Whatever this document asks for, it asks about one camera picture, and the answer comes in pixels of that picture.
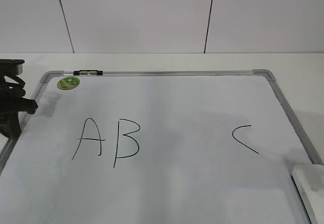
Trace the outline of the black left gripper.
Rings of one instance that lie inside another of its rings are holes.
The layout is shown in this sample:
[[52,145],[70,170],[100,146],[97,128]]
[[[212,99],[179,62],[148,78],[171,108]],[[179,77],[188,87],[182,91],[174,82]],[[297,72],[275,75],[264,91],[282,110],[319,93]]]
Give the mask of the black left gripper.
[[20,136],[18,112],[32,115],[38,105],[35,100],[26,99],[25,82],[17,75],[1,75],[1,134],[6,138]]

